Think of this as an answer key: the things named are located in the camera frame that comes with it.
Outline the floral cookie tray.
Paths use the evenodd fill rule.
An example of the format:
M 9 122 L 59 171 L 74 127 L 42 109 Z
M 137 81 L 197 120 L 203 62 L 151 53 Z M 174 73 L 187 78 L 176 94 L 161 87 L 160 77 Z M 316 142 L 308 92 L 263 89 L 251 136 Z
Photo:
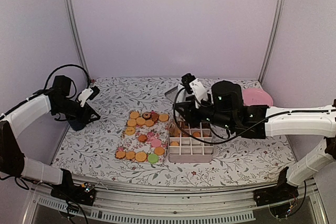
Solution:
M 151 113 L 151 118 L 145 120 L 142 114 Z M 171 116 L 167 113 L 156 111 L 138 111 L 132 110 L 128 113 L 125 127 L 121 131 L 120 140 L 118 142 L 115 158 L 127 162 L 137 162 L 135 154 L 137 152 L 147 153 L 148 155 L 155 153 L 159 160 L 155 164 L 162 164 L 165 160 L 166 149 L 169 141 L 169 129 L 171 125 Z M 161 140 L 161 147 L 154 148 L 151 141 L 154 139 Z

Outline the pink divided cookie tin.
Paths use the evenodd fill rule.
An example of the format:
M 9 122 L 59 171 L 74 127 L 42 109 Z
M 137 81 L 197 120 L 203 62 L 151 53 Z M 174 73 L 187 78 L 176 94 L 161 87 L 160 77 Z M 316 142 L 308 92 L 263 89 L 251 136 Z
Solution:
M 209 163 L 214 154 L 212 133 L 207 123 L 190 127 L 184 122 L 180 137 L 170 137 L 167 158 L 171 163 Z

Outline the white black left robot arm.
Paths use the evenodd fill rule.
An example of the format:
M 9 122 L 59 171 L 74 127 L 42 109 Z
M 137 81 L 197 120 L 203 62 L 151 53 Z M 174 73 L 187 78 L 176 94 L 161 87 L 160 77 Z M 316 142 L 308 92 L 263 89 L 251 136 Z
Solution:
M 77 87 L 70 77 L 52 72 L 47 80 L 52 80 L 52 85 L 46 82 L 42 89 L 1 114 L 1 172 L 14 179 L 50 186 L 55 198 L 92 206 L 96 198 L 92 184 L 77 185 L 70 171 L 29 158 L 20 149 L 19 142 L 25 136 L 33 147 L 54 140 L 52 134 L 56 130 L 51 127 L 51 120 L 43 122 L 48 115 L 56 122 L 67 122 L 74 131 L 100 120 L 88 104 L 100 93 L 90 78 L 86 87 L 74 94 L 70 91 Z

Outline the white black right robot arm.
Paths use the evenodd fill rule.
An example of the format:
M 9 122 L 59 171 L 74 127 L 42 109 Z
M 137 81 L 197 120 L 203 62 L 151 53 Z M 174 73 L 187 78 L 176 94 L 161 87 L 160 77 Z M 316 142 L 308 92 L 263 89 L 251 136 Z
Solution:
M 265 139 L 282 135 L 316 135 L 323 140 L 296 163 L 283 168 L 275 186 L 254 191 L 257 206 L 298 196 L 298 187 L 322 168 L 335 162 L 335 105 L 286 109 L 267 105 L 245 106 L 240 85 L 220 81 L 207 93 L 194 76 L 184 76 L 173 100 L 173 115 L 189 126 L 202 122 L 227 131 L 224 144 L 238 137 Z

